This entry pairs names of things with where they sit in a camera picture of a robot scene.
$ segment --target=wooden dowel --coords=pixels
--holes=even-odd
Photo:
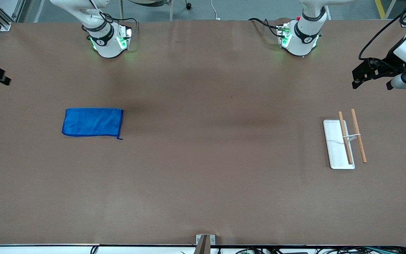
[[[353,127],[355,129],[355,134],[359,134],[358,121],[356,120],[356,114],[355,114],[355,110],[353,108],[351,109],[351,113],[352,113],[352,118],[353,118]],[[367,163],[366,154],[364,153],[363,140],[361,139],[361,135],[356,136],[356,140],[358,140],[359,152],[361,153],[361,160],[363,161],[363,163]]]
[[[352,155],[350,153],[349,141],[347,140],[347,137],[345,137],[347,135],[347,132],[345,131],[343,113],[341,111],[339,111],[338,116],[339,116],[339,123],[341,124],[341,131],[343,132],[343,140],[344,140],[345,153],[347,154],[347,160],[348,160],[349,164],[353,164]]]

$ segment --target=white cable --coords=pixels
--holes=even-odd
[[[219,20],[219,18],[217,17],[216,8],[214,8],[214,5],[213,5],[213,0],[211,0],[211,6],[213,7],[214,13],[216,13],[216,19]]]

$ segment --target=blue cloth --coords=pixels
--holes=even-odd
[[[72,137],[108,135],[120,138],[123,110],[119,108],[68,108],[62,133]]]

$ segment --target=yellow floor tape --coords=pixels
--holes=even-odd
[[[379,10],[380,18],[384,19],[385,18],[385,9],[383,9],[382,1],[375,0],[375,5],[377,5],[377,10]]]

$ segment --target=white rectangular plate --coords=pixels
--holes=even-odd
[[[345,131],[347,133],[347,123],[344,121]],[[330,167],[332,169],[355,169],[355,162],[349,164],[347,154],[345,153],[343,132],[339,120],[324,120],[325,140],[327,141],[328,158],[330,159]],[[352,155],[352,147],[349,143],[350,154]]]

